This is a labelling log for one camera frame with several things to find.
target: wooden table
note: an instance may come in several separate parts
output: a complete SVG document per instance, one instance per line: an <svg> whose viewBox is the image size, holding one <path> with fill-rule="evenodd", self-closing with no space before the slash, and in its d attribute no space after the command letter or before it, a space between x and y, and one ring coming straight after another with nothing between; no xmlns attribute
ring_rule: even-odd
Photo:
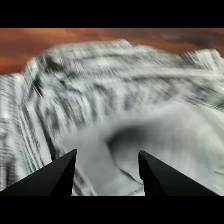
<svg viewBox="0 0 224 224"><path fill-rule="evenodd" d="M57 44L119 38L172 53L215 48L224 55L223 28L0 28L0 74L22 72L30 58Z"/></svg>

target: reddish-brown background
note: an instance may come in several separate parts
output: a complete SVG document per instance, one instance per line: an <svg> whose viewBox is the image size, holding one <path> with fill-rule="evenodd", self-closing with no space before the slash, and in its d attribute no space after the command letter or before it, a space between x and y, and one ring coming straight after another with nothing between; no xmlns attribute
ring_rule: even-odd
<svg viewBox="0 0 224 224"><path fill-rule="evenodd" d="M0 74L57 44L124 38L172 53L215 48L224 55L224 28L0 28Z"/></svg>

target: cloth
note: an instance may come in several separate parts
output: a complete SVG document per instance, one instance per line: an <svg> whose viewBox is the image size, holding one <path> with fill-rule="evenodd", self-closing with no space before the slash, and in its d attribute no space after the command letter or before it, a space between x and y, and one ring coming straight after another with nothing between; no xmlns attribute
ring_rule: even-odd
<svg viewBox="0 0 224 224"><path fill-rule="evenodd" d="M28 175L77 148L74 195L143 195L144 149L223 195L223 68L216 50L124 40L49 49L23 73L17 160Z"/></svg>

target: crumpled fabric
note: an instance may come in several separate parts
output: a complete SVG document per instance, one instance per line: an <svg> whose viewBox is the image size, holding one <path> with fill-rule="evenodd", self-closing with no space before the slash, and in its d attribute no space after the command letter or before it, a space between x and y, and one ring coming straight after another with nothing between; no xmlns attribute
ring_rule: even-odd
<svg viewBox="0 0 224 224"><path fill-rule="evenodd" d="M24 169L77 148L73 195L144 195L143 149L223 195L223 73L216 50L175 55L125 40L49 49L23 73Z"/></svg>

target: striped cloth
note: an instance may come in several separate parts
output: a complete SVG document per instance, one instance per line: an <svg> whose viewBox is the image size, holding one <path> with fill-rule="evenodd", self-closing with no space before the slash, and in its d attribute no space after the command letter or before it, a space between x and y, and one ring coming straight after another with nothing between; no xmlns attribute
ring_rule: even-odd
<svg viewBox="0 0 224 224"><path fill-rule="evenodd" d="M125 40L47 50L27 63L23 76L0 77L0 104L8 105L0 113L1 190L62 156L65 133L173 101L222 111L223 73L216 50L175 55ZM141 186L124 195L142 192ZM73 195L101 195L79 165Z"/></svg>

